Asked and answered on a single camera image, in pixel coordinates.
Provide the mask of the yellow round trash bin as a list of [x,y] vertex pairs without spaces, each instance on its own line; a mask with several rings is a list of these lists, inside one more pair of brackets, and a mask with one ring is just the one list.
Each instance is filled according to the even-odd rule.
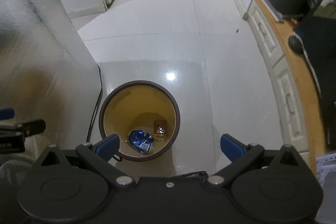
[[[154,121],[167,121],[166,141],[154,136]],[[116,155],[133,162],[150,161],[171,149],[180,129],[181,116],[178,104],[171,93],[159,84],[138,80],[125,83],[113,90],[103,102],[98,127],[103,139],[112,134],[120,138]],[[142,130],[154,138],[148,154],[141,154],[129,143],[133,130]]]

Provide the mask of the crushed blue Pepsi can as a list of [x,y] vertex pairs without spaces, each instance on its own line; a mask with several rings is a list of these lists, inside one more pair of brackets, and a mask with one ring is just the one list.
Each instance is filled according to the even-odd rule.
[[130,145],[141,154],[148,154],[154,143],[154,138],[142,130],[133,130],[129,136]]

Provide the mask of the red gold cigarette box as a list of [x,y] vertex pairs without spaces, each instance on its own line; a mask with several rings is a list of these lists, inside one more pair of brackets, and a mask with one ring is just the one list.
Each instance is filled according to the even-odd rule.
[[166,141],[167,121],[165,119],[159,119],[154,121],[154,136],[157,141]]

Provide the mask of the wooden top low cabinet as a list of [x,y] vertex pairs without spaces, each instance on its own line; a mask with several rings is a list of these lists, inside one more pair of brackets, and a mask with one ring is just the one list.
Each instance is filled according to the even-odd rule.
[[325,132],[309,67],[288,45],[293,24],[277,22],[263,0],[252,0],[247,13],[274,90],[284,143],[316,173],[316,158],[327,152]]

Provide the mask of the black have a nice day cloth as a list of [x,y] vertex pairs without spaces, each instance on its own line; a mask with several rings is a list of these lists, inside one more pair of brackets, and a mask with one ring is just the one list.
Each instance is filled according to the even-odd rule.
[[335,150],[335,0],[319,0],[294,28],[318,91],[326,146]]

